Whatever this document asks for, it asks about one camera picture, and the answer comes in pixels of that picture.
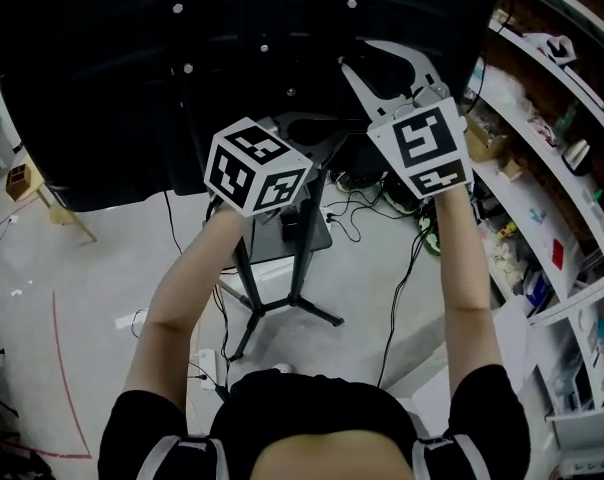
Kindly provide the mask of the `wooden stool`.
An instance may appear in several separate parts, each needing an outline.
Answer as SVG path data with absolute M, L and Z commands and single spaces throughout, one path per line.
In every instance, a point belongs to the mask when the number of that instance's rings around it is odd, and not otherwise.
M 91 243 L 97 242 L 97 237 L 89 230 L 75 212 L 63 207 L 60 203 L 49 202 L 41 188 L 38 188 L 35 191 L 35 194 L 47 208 L 49 220 L 52 224 L 59 226 L 75 225 L 89 238 Z

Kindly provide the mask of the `black television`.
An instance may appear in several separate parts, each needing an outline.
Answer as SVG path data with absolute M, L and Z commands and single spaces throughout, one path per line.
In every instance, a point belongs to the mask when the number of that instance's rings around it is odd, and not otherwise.
M 424 53 L 454 97 L 480 55 L 497 0 L 364 0 L 351 48 L 329 63 L 336 113 L 366 115 L 340 72 L 362 69 L 382 97 L 404 93 L 413 69 L 366 40 Z M 174 51 L 174 0 L 0 0 L 0 92 L 47 186 L 88 212 L 157 193 L 202 193 Z

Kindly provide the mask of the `small wooden box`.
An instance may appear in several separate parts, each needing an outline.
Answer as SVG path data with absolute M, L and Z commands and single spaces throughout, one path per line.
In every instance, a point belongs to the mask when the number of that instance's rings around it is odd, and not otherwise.
M 12 168 L 6 176 L 5 192 L 13 202 L 21 201 L 37 193 L 44 179 L 38 169 L 29 163 Z

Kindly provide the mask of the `small black box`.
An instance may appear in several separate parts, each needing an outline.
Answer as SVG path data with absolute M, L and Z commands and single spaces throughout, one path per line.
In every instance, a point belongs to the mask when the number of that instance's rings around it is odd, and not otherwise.
M 297 207 L 287 207 L 279 214 L 281 239 L 284 242 L 294 241 L 297 237 L 300 212 Z

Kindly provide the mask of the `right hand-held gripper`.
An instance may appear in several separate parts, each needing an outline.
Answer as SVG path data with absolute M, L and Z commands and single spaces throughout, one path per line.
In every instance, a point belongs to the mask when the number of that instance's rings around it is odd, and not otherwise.
M 414 72 L 411 90 L 422 88 L 411 100 L 402 94 L 382 99 L 348 64 L 341 63 L 342 74 L 371 121 L 367 135 L 394 173 L 419 199 L 469 183 L 467 122 L 446 84 L 439 82 L 430 59 L 391 41 L 365 43 L 409 63 Z

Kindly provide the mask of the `person's right forearm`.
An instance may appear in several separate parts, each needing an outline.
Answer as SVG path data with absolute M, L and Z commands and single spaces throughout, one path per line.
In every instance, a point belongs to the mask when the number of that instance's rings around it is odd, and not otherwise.
M 435 196 L 450 390 L 473 371 L 502 363 L 490 308 L 490 275 L 467 189 Z

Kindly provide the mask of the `person's left forearm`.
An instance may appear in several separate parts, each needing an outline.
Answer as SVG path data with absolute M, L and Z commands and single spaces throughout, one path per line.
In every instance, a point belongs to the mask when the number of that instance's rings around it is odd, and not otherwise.
M 193 331 L 243 237 L 247 219 L 224 203 L 158 285 L 124 384 L 185 409 Z

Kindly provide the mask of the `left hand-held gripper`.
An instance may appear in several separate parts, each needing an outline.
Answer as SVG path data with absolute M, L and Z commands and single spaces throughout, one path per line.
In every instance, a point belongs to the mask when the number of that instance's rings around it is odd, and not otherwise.
M 350 128 L 348 120 L 321 113 L 281 115 L 282 131 Z M 243 216 L 279 209 L 292 204 L 313 165 L 327 166 L 348 136 L 348 132 L 336 132 L 313 144 L 291 139 L 291 147 L 244 117 L 214 134 L 204 182 Z

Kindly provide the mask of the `white shelving unit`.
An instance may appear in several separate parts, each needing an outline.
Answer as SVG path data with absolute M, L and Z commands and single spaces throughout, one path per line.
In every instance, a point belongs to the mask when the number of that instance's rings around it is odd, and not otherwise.
M 558 66 L 523 39 L 565 35 L 577 59 Z M 529 304 L 529 348 L 548 400 L 533 432 L 550 433 L 551 480 L 604 479 L 604 0 L 497 0 L 466 93 L 469 116 L 509 145 L 473 164 L 483 240 L 507 301 Z M 585 139 L 591 168 L 562 154 Z M 509 182 L 499 169 L 524 168 Z M 509 221 L 517 233 L 499 240 Z

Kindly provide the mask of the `black TV stand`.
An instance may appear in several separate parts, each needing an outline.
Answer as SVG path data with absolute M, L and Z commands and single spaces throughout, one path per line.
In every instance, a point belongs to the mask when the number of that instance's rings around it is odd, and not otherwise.
M 336 113 L 337 78 L 330 73 L 329 63 L 354 44 L 363 1 L 174 0 L 174 51 L 184 65 L 178 86 L 198 162 L 208 160 L 214 126 L 227 123 L 241 111 L 274 123 L 282 139 L 289 138 L 289 131 L 281 130 L 281 115 L 287 112 L 321 113 L 351 123 L 350 129 L 327 130 L 326 137 L 359 130 L 361 119 Z M 233 251 L 244 287 L 239 301 L 251 313 L 248 332 L 269 311 L 286 305 L 317 313 L 301 290 L 329 164 L 314 166 L 301 203 L 293 274 L 285 299 L 264 303 L 243 240 Z

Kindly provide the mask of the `person's black shirt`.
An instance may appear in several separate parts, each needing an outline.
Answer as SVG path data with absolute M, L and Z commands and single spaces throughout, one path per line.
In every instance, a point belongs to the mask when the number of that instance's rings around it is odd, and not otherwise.
M 506 370 L 484 366 L 458 386 L 448 428 L 421 438 L 402 405 L 364 383 L 252 372 L 237 381 L 207 435 L 191 435 L 165 398 L 121 394 L 104 431 L 99 480 L 249 480 L 259 455 L 287 438 L 368 431 L 390 439 L 419 480 L 524 480 L 531 442 Z

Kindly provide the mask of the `white and black cap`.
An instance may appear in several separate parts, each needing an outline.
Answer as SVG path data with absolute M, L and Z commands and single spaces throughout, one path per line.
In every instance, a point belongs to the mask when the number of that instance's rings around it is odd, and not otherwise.
M 558 66 L 567 65 L 577 59 L 573 43 L 565 35 L 525 33 L 523 39 Z

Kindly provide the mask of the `large cardboard box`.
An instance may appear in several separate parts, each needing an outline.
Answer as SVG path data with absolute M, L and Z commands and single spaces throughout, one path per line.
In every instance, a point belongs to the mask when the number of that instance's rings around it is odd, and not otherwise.
M 509 145 L 507 135 L 491 136 L 473 118 L 467 116 L 466 120 L 468 127 L 465 131 L 465 137 L 469 155 L 474 162 L 483 163 L 497 160 L 504 154 Z

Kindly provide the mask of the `black and green helmet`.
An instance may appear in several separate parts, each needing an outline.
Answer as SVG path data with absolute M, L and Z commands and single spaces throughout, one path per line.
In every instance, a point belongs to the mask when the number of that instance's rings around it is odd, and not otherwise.
M 403 215 L 415 214 L 423 206 L 422 200 L 416 198 L 402 181 L 395 179 L 383 180 L 382 196 L 390 206 Z
M 434 255 L 441 254 L 437 217 L 434 212 L 424 213 L 418 219 L 418 227 L 424 237 L 424 246 Z

